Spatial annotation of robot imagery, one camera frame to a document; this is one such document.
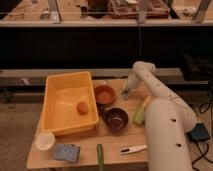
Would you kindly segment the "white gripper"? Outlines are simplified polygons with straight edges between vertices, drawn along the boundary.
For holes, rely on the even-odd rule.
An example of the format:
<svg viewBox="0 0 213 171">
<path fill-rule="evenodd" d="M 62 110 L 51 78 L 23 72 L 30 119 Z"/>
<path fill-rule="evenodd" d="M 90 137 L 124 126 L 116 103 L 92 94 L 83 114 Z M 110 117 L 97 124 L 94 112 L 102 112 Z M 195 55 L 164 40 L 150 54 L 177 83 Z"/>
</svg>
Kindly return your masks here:
<svg viewBox="0 0 213 171">
<path fill-rule="evenodd" d="M 132 89 L 135 89 L 139 86 L 141 79 L 134 73 L 131 73 L 127 79 L 124 81 L 122 92 L 121 92 L 121 99 L 127 100 L 129 97 L 129 92 Z"/>
</svg>

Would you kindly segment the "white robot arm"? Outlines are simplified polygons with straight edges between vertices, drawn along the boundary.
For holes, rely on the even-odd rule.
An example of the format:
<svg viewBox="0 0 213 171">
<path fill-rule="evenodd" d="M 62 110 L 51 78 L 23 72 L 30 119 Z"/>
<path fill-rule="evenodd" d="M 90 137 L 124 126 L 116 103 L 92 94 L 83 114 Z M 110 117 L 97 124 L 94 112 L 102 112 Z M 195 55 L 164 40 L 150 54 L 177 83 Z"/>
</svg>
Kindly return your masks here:
<svg viewBox="0 0 213 171">
<path fill-rule="evenodd" d="M 194 110 L 155 75 L 153 63 L 136 61 L 122 87 L 128 98 L 141 82 L 154 95 L 145 112 L 149 171 L 193 171 L 186 133 L 195 128 Z"/>
</svg>

